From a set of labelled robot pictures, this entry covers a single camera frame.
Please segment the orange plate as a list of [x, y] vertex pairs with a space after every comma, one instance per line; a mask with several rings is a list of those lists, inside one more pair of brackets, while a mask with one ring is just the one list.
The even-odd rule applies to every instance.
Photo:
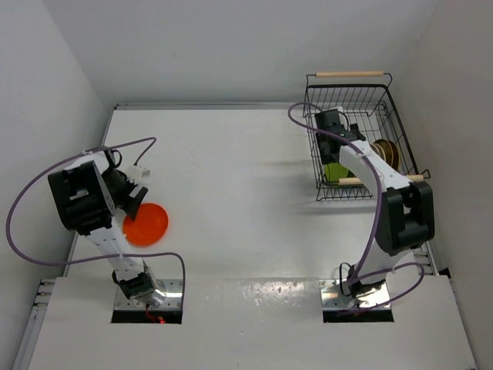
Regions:
[[141, 204], [134, 219], [125, 216], [122, 232], [137, 247], [149, 247], [160, 241], [169, 226], [166, 210], [156, 203]]

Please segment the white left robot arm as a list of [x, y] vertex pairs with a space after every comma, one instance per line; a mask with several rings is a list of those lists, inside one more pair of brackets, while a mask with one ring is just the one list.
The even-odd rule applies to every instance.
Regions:
[[147, 263], [131, 257], [132, 248], [117, 223], [121, 210], [135, 220], [148, 189], [118, 169], [115, 152], [85, 154], [48, 175], [60, 220], [67, 230], [91, 241], [112, 267], [112, 279], [129, 300], [158, 308], [166, 295]]

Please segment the yellow patterned plate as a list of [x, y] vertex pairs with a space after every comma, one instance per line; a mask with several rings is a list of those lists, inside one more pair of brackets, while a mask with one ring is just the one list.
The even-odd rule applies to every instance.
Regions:
[[385, 152], [386, 162], [396, 171], [401, 165], [401, 155], [397, 144], [389, 140], [380, 140], [379, 145]]

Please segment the green plate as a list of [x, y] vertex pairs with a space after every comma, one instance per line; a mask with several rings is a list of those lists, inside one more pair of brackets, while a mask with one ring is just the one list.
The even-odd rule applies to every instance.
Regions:
[[362, 182], [349, 171], [348, 168], [339, 163], [329, 163], [323, 165], [324, 175], [330, 185], [339, 187], [361, 186]]

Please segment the cream plate with black patch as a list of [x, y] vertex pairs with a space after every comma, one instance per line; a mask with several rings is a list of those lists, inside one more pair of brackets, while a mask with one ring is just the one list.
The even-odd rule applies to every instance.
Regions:
[[371, 144], [371, 149], [384, 161], [387, 161], [386, 153], [384, 149], [377, 143]]

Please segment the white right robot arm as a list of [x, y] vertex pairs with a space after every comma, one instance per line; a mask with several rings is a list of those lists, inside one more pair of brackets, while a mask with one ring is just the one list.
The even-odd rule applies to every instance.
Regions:
[[377, 201], [369, 241], [344, 289], [356, 297], [379, 288], [406, 254], [434, 237], [433, 192], [428, 183], [392, 168], [339, 109], [321, 111], [314, 119], [322, 159], [348, 169]]

